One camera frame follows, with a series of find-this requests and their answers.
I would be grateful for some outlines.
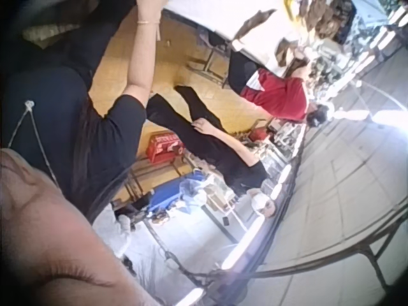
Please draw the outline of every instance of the white cord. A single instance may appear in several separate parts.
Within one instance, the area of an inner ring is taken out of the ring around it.
[[[25,111],[24,111],[23,115],[21,116],[19,122],[17,123],[17,127],[16,127],[16,128],[14,129],[14,131],[13,131],[13,134],[12,134],[12,136],[11,136],[11,138],[10,138],[9,143],[8,143],[8,148],[10,148],[11,145],[13,144],[14,137],[15,137],[15,135],[17,134],[17,131],[18,131],[18,129],[20,128],[21,123],[23,122],[24,117],[25,117],[25,116],[27,115],[27,113],[29,112],[29,113],[30,113],[30,116],[31,116],[31,122],[32,122],[33,127],[34,127],[34,133],[35,133],[35,135],[36,135],[38,145],[40,146],[41,153],[43,154],[43,158],[44,158],[45,164],[47,165],[48,170],[50,170],[51,177],[52,177],[52,179],[54,180],[54,183],[57,185],[58,189],[61,190],[61,188],[59,187],[58,181],[57,181],[57,177],[55,176],[54,172],[52,171],[50,162],[48,161],[48,158],[47,158],[47,156],[45,155],[44,147],[43,147],[43,144],[41,143],[40,135],[38,134],[37,125],[36,125],[36,122],[35,122],[35,120],[34,120],[34,115],[33,115],[34,101],[27,100],[24,104],[25,104]]]

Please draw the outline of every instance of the red shirt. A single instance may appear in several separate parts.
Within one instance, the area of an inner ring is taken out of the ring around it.
[[[301,78],[279,78],[266,69],[258,69],[258,81],[262,88],[249,87],[249,81],[241,92],[241,97],[262,107],[279,119],[300,121],[305,117],[306,95]]]

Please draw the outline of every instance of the black shirt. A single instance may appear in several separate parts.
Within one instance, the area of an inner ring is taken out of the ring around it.
[[[2,147],[8,145],[27,100],[34,101],[38,133],[63,194],[92,222],[123,184],[127,170],[135,161],[145,122],[143,105],[134,97],[124,95],[104,117],[90,108],[87,116],[96,128],[89,144],[87,180],[86,186],[82,186],[85,192],[82,199],[76,201],[72,189],[73,154],[79,118],[84,103],[90,103],[84,81],[77,72],[66,67],[41,68],[11,76],[5,84],[2,102]],[[51,176],[29,115],[23,120],[11,148],[31,166]]]
[[[219,139],[205,135],[212,143],[212,150],[206,150],[204,159],[212,163],[223,175],[225,184],[237,196],[245,194],[249,189],[260,188],[268,174],[261,161],[248,166],[239,155]]]

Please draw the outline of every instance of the finger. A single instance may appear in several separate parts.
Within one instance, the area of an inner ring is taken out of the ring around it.
[[[203,130],[200,129],[199,127],[195,127],[194,129],[195,129],[197,132],[200,132],[201,134],[203,134]]]
[[[192,123],[192,125],[193,125],[193,126],[202,127],[202,126],[203,126],[203,123],[202,123],[202,122],[194,121],[194,122]]]

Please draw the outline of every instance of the hair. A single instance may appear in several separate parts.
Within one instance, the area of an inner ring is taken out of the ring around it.
[[[317,110],[310,112],[306,116],[307,125],[311,128],[318,128],[320,125],[325,123],[328,119],[327,113],[329,111],[328,106],[318,105]]]

